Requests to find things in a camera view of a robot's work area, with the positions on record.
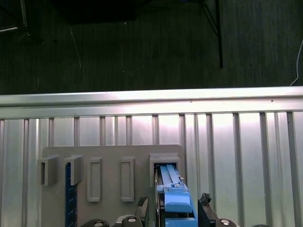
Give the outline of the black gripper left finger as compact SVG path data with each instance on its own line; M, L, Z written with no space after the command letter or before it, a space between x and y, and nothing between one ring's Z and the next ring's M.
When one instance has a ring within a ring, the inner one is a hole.
M109 222L103 219L90 220L81 227L109 227ZM119 216L113 227L148 227L149 226L149 198L141 197L136 205L134 215Z

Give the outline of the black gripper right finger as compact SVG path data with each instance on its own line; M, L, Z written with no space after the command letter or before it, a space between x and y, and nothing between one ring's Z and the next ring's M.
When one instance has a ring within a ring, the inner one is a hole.
M210 206L211 197L203 193L198 200L198 227L233 227L230 219L219 218Z

